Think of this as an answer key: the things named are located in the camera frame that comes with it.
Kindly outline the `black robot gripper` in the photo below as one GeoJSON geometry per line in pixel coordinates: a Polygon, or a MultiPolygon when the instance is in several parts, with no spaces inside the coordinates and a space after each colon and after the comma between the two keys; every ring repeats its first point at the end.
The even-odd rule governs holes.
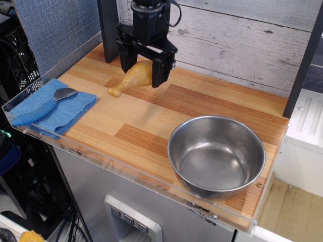
{"type": "Polygon", "coordinates": [[[118,51],[122,70],[126,73],[137,63],[138,55],[152,60],[152,87],[168,80],[177,48],[167,39],[171,5],[176,1],[131,1],[133,24],[117,25],[118,51]]]}

